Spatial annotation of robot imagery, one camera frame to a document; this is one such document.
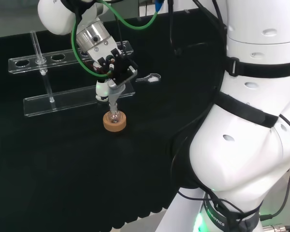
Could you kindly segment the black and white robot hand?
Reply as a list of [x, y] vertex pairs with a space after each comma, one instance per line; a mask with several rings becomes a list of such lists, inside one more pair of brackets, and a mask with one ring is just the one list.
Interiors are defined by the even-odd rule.
[[[121, 51], [113, 39], [109, 36], [107, 39], [95, 44], [87, 52], [92, 58], [93, 70], [97, 74], [107, 74], [115, 69], [115, 63], [121, 57]], [[109, 96], [108, 81], [110, 77], [99, 78], [96, 82], [96, 99], [101, 102], [107, 102]]]

